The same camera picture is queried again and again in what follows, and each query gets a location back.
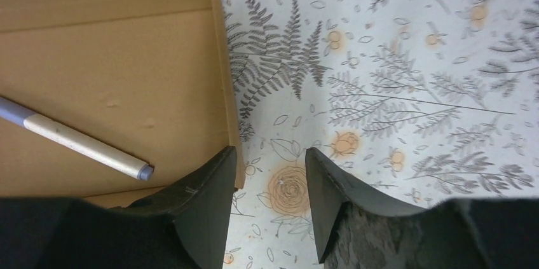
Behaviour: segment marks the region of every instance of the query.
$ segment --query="floral floor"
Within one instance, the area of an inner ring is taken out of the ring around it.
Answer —
[[[223,0],[247,182],[223,268],[321,268],[318,147],[386,194],[539,195],[539,0]]]

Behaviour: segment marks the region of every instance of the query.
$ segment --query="white pen barrel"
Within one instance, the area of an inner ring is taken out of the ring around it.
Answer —
[[[148,163],[43,115],[34,114],[26,118],[23,125],[26,129],[36,134],[64,145],[133,178],[147,181],[153,173],[153,168]]]

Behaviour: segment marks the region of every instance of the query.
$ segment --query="pen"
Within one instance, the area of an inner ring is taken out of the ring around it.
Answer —
[[[133,178],[147,181],[154,168],[134,156],[53,121],[35,111],[0,97],[0,118],[112,167]]]

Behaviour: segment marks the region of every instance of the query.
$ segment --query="orange rose print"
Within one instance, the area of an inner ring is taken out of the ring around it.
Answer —
[[[355,155],[354,152],[359,148],[359,137],[353,132],[347,132],[343,135],[339,135],[339,132],[337,132],[335,143],[330,146],[333,149],[333,154],[330,155],[330,158],[333,156]]]
[[[279,170],[268,189],[271,207],[277,213],[300,216],[310,207],[305,169],[287,166]]]

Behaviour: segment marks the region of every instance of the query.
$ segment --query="brown cardboard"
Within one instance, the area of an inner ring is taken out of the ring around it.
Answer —
[[[138,181],[0,120],[1,196],[166,186],[229,144],[243,187],[220,0],[0,0],[0,95],[156,167]]]

